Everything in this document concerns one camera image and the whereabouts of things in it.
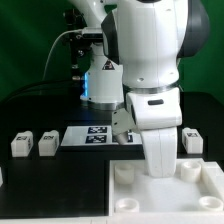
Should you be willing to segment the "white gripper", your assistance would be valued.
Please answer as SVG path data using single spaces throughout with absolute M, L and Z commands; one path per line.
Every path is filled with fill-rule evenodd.
M 177 128 L 140 132 L 148 173 L 154 178 L 172 177 L 176 170 Z

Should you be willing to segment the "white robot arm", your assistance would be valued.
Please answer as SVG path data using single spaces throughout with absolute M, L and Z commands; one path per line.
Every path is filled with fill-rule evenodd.
M 140 134 L 148 173 L 174 175 L 182 123 L 178 60 L 206 43 L 210 24 L 201 0 L 69 0 L 99 29 L 103 51 L 123 67 L 124 107 L 112 113 L 120 144 Z

